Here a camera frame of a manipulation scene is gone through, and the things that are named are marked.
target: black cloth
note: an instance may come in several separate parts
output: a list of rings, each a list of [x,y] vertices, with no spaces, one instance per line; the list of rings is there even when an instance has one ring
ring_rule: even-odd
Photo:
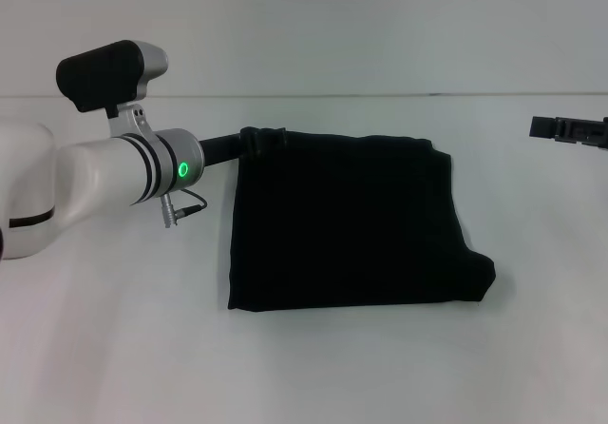
[[[287,133],[238,168],[228,308],[480,301],[494,263],[470,251],[451,158],[426,140]]]

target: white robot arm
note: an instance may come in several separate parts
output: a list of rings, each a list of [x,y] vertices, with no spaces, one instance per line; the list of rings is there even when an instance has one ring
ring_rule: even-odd
[[[159,197],[165,226],[201,205],[174,210],[169,194],[196,183],[205,166],[234,159],[235,136],[199,140],[183,129],[153,131],[142,106],[147,83],[168,68],[162,49],[121,41],[67,58],[59,89],[82,111],[104,108],[109,139],[57,149],[41,125],[0,123],[0,258],[30,256],[98,210]]]

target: white wall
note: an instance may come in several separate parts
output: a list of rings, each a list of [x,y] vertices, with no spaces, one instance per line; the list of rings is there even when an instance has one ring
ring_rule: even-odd
[[[602,7],[0,0],[0,117],[60,144],[106,137],[103,113],[42,96],[61,58],[147,40],[171,61],[143,102],[155,128],[431,139],[453,157],[467,241],[498,274],[479,305],[229,312],[237,165],[210,167],[196,186],[208,209],[178,228],[146,202],[1,264],[0,422],[606,422],[606,157],[527,133],[533,115],[602,118],[608,97],[200,97],[606,90]]]
[[[2,95],[120,39],[172,95],[608,91],[605,0],[0,0]]]

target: silver joint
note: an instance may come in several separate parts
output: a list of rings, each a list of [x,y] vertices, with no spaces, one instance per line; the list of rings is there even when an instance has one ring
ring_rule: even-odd
[[[161,196],[162,203],[162,218],[164,219],[164,227],[171,227],[171,224],[178,225],[178,218],[176,217],[173,204],[171,203],[171,196],[164,194]]]
[[[110,118],[110,136],[118,137],[128,132],[144,137],[148,142],[158,140],[145,118],[139,104],[118,106],[118,117]]]

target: cable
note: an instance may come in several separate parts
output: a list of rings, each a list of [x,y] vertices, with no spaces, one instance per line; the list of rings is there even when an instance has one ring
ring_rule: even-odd
[[[197,198],[199,201],[202,202],[202,207],[200,208],[200,210],[202,210],[203,208],[207,208],[207,201],[202,196],[199,196],[197,193],[195,193],[194,191],[190,191],[189,189],[183,189],[182,191],[186,194],[189,194],[193,198]]]

